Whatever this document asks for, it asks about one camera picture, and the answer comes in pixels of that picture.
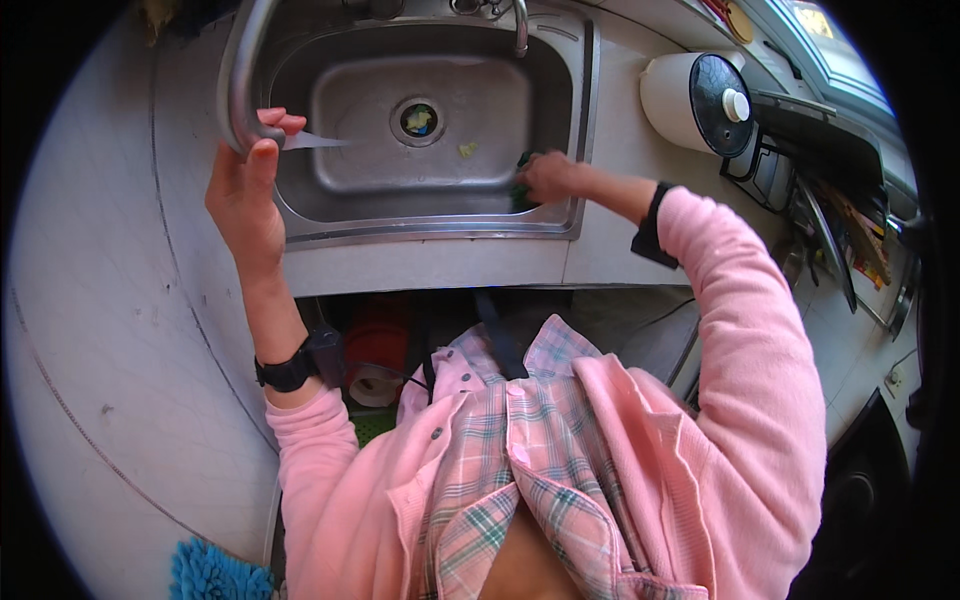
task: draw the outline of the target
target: drain strainer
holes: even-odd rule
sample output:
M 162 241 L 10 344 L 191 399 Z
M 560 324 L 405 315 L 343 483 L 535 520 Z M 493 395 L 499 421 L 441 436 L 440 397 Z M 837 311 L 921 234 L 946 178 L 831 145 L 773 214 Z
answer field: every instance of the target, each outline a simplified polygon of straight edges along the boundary
M 390 131 L 412 148 L 429 146 L 444 134 L 444 114 L 429 98 L 416 96 L 399 102 L 390 113 Z

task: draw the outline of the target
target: person's right hand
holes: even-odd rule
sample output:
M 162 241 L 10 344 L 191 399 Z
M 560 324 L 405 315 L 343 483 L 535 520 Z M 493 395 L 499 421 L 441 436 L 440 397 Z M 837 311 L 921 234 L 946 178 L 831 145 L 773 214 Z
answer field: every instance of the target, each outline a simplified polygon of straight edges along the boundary
M 285 108 L 262 108 L 257 116 L 264 125 L 294 135 L 306 118 L 287 114 Z M 274 179 L 279 148 L 272 139 L 258 140 L 247 156 L 220 143 L 204 203 L 233 254 L 241 280 L 271 276 L 280 268 L 286 233 L 274 204 Z
M 516 174 L 516 182 L 530 187 L 527 198 L 537 204 L 554 204 L 578 196 L 589 166 L 571 162 L 558 150 L 533 154 Z

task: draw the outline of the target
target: white rice cooker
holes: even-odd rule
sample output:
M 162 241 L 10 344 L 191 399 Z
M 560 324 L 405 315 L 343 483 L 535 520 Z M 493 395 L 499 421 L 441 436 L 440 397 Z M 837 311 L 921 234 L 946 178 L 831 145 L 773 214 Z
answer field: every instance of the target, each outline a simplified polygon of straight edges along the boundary
M 657 57 L 640 74 L 647 120 L 668 141 L 712 155 L 741 155 L 754 129 L 750 92 L 737 52 Z

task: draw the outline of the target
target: black wrist device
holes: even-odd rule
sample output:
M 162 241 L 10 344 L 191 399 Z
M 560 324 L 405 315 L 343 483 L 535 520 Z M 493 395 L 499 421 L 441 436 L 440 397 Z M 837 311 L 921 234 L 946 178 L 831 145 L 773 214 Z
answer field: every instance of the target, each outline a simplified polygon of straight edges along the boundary
M 657 192 L 654 194 L 653 201 L 650 202 L 647 218 L 640 222 L 634 241 L 630 245 L 630 251 L 644 258 L 655 260 L 671 269 L 676 269 L 680 263 L 660 248 L 660 236 L 657 234 L 657 212 L 660 210 L 660 203 L 663 202 L 663 195 L 671 187 L 674 187 L 674 184 L 666 181 L 657 184 Z
M 300 389 L 311 375 L 319 375 L 328 388 L 339 388 L 347 374 L 343 338 L 336 329 L 325 324 L 308 335 L 285 363 L 261 365 L 254 356 L 253 365 L 260 387 L 269 385 L 278 392 Z

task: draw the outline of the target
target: pink button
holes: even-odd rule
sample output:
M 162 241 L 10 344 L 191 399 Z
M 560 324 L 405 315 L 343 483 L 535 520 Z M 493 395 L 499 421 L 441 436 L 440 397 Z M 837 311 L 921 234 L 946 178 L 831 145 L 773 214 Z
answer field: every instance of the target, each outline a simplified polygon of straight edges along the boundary
M 520 444 L 514 444 L 510 448 L 510 451 L 514 454 L 514 458 L 520 461 L 523 465 L 530 467 L 530 455 L 527 454 L 527 449 Z

